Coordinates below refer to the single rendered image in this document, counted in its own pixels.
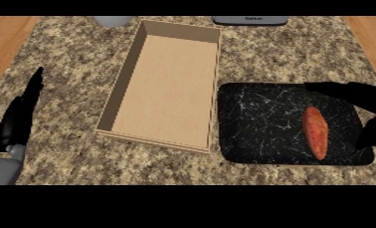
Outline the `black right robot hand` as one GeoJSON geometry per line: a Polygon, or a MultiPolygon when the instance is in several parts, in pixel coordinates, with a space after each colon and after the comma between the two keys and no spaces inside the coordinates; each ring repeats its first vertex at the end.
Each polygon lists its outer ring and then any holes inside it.
{"type": "Polygon", "coordinates": [[[363,127],[356,149],[362,150],[369,146],[376,146],[376,86],[350,82],[347,84],[335,82],[306,83],[306,89],[332,98],[345,100],[351,105],[375,113],[363,127]]]}

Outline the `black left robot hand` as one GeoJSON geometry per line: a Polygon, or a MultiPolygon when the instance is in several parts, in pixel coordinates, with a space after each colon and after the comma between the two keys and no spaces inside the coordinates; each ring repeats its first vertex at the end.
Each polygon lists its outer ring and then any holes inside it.
{"type": "Polygon", "coordinates": [[[0,152],[6,152],[12,145],[25,145],[33,126],[33,113],[43,90],[43,71],[40,67],[34,73],[24,94],[18,96],[0,120],[0,152]]]}

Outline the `orange sweet potato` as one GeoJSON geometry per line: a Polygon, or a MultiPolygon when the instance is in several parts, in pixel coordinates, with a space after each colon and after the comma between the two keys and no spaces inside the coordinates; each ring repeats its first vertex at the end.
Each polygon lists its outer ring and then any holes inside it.
{"type": "Polygon", "coordinates": [[[310,106],[303,113],[303,130],[313,155],[317,160],[323,160],[328,152],[329,126],[314,106],[310,106]]]}

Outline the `black marble tray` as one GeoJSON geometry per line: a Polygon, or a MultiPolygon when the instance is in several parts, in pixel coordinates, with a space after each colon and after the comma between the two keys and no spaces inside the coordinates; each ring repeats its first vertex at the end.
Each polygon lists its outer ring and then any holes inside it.
{"type": "Polygon", "coordinates": [[[220,153],[248,164],[367,165],[372,147],[356,148],[363,124],[345,101],[301,84],[227,83],[217,92],[220,153]],[[303,114],[319,108],[329,126],[328,153],[317,159],[306,140],[303,114]]]}

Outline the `open cardboard box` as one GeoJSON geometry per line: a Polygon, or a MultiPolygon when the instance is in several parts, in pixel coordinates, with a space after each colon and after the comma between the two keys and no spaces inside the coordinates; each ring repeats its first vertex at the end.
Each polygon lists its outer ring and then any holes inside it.
{"type": "Polygon", "coordinates": [[[140,22],[96,132],[208,153],[221,31],[140,22]]]}

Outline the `dark grey appliance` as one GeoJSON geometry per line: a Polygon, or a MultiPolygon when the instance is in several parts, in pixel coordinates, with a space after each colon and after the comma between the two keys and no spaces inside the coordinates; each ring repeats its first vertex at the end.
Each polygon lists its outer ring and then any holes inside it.
{"type": "Polygon", "coordinates": [[[286,16],[214,16],[213,22],[220,25],[279,26],[288,22],[286,16]]]}

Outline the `pale grey round object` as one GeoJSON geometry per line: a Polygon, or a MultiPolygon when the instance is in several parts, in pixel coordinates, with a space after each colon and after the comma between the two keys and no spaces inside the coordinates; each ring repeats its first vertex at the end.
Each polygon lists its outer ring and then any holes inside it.
{"type": "Polygon", "coordinates": [[[95,20],[105,27],[121,27],[132,22],[133,16],[96,16],[95,20]]]}

